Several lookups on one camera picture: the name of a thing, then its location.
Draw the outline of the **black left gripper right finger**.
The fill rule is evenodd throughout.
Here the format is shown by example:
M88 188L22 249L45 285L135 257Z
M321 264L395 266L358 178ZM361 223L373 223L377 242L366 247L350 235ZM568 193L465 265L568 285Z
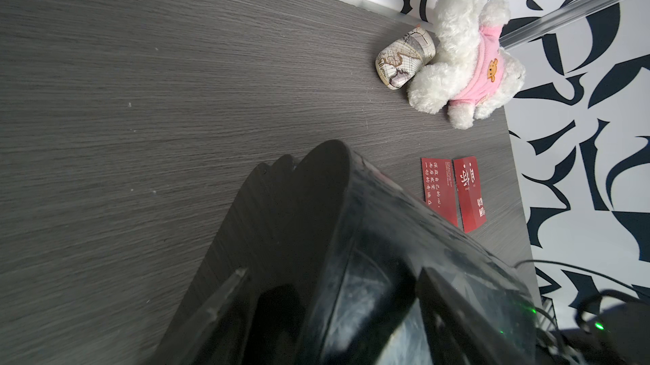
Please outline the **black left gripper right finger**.
M435 270L421 270L417 298L435 364L528 363L528 358Z

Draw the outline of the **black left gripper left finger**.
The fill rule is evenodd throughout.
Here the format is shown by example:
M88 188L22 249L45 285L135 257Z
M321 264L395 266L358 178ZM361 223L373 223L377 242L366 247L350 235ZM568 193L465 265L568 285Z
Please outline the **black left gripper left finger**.
M148 364L240 364L249 333L249 271L235 270L147 359Z

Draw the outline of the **red postcard with logo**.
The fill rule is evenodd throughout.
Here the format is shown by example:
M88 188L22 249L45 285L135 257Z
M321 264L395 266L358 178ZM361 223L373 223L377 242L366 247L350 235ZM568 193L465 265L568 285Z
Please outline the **red postcard with logo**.
M453 160L457 196L463 231L470 233L486 223L486 209L477 159L473 156Z

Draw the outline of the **red postcard with text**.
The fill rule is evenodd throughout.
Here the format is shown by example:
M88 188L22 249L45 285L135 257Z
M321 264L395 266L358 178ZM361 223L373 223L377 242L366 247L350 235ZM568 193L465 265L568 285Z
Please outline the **red postcard with text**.
M421 158L425 202L436 213L458 226L453 164L450 159Z

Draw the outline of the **black drawer cabinet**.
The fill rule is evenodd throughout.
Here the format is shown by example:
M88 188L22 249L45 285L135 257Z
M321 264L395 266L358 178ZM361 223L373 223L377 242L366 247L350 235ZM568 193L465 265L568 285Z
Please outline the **black drawer cabinet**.
M435 364L423 268L535 361L533 300L516 272L340 141L252 170L159 346L240 268L240 364Z

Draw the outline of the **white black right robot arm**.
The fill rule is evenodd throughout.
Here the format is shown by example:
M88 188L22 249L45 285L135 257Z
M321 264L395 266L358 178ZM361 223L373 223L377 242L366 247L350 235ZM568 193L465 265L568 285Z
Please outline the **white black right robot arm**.
M531 259L541 363L648 364L649 287L570 263Z

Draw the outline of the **white teddy bear pink shirt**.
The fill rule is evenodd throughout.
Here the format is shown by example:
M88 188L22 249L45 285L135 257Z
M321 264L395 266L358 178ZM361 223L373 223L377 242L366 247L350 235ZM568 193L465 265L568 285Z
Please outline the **white teddy bear pink shirt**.
M436 55L410 80L410 106L447 109L455 129L485 120L521 91L526 69L500 44L511 20L506 0L437 0L431 15Z

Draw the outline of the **map pattern cup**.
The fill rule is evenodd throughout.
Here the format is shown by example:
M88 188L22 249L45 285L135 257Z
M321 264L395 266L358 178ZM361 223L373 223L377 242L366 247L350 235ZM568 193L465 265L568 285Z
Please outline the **map pattern cup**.
M436 55L435 41L420 25L383 49L375 60L377 74L390 90L406 85Z

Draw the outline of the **aluminium frame post right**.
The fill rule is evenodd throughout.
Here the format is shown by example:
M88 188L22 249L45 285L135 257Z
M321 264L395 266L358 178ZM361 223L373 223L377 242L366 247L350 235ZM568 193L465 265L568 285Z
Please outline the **aluminium frame post right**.
M501 43L506 49L515 48L555 29L568 25L582 17L590 16L622 0L575 0L564 8L557 9L526 26L504 35Z

